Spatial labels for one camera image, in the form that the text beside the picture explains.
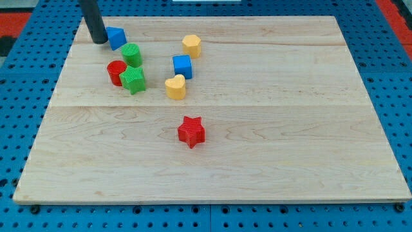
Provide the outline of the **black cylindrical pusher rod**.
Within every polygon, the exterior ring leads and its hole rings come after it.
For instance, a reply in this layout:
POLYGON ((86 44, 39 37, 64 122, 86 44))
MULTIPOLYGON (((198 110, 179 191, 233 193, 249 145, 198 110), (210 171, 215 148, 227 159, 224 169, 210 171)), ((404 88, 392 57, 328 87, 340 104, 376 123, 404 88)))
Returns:
POLYGON ((92 41, 95 44, 106 43, 108 35, 97 0, 78 0, 78 2, 92 41))

